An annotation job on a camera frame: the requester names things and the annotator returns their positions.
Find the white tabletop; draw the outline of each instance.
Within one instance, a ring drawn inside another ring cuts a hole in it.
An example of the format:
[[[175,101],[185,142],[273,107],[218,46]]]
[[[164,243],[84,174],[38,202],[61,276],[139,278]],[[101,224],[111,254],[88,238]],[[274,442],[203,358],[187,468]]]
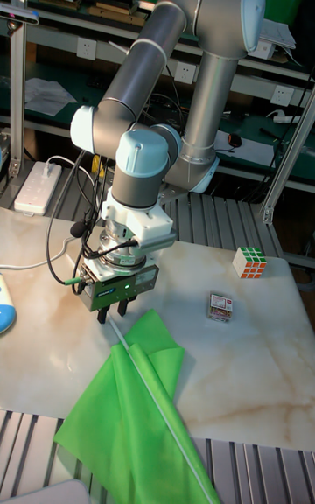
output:
[[[0,263],[45,259],[47,219],[0,209]],[[51,253],[71,224],[56,220]],[[75,256],[76,242],[69,246]],[[158,254],[155,290],[113,307],[123,333],[154,308],[185,347],[175,403],[194,437],[315,448],[315,338],[287,263],[268,258],[259,279],[239,279],[234,252],[176,242]],[[54,263],[62,278],[72,268]],[[0,337],[0,408],[65,417],[117,342],[48,268],[4,271],[17,322]],[[210,292],[234,301],[230,323],[207,318]]]

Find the computer mouse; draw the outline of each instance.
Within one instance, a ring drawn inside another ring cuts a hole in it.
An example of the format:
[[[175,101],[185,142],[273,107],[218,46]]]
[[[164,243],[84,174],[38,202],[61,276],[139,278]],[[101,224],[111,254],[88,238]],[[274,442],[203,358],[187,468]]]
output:
[[[0,333],[4,333],[12,325],[16,310],[12,303],[4,275],[0,274]]]
[[[238,148],[242,145],[242,139],[239,135],[236,135],[236,133],[231,133],[228,135],[228,143],[233,146],[233,148]]]

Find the label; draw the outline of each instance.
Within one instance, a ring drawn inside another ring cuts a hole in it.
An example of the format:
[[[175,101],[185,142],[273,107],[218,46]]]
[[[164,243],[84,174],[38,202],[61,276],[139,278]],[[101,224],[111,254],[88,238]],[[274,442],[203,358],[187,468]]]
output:
[[[153,269],[148,270],[146,273],[143,273],[142,275],[136,275],[136,286],[138,286],[139,284],[148,283],[150,280],[153,280],[155,278],[156,273],[157,270]]]
[[[129,267],[135,264],[135,260],[136,258],[133,255],[124,255],[120,258],[119,263],[121,265],[126,265],[126,267]]]
[[[104,292],[99,292],[96,294],[97,298],[101,298],[102,296],[107,296],[108,294],[113,294],[115,292],[116,288],[109,288],[109,290],[105,290]]]
[[[211,296],[211,306],[220,310],[227,310],[227,312],[231,312],[233,309],[232,300],[227,297],[216,296],[215,294]]]

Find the green fabric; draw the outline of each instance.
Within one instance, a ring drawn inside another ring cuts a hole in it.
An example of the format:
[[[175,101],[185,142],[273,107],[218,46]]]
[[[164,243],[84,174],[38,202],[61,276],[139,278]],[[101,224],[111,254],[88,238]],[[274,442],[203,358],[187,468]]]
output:
[[[220,501],[172,403],[184,349],[155,311],[125,337],[214,504]],[[111,349],[54,441],[79,459],[116,504],[204,504],[208,499],[122,343]]]

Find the white paper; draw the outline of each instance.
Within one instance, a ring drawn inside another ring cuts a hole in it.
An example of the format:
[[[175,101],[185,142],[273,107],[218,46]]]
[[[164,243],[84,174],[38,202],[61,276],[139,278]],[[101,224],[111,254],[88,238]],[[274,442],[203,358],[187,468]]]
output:
[[[25,83],[25,107],[54,117],[76,100],[55,80],[30,78]]]
[[[219,153],[222,151],[222,154],[231,158],[239,158],[267,166],[270,165],[274,156],[274,149],[271,144],[256,143],[254,140],[249,140],[248,138],[242,138],[241,146],[238,148],[231,148],[228,143],[228,133],[224,133],[222,130],[218,130],[217,132],[214,149],[219,151]]]
[[[295,40],[287,24],[280,24],[279,22],[264,19],[262,21],[260,39],[295,49]]]

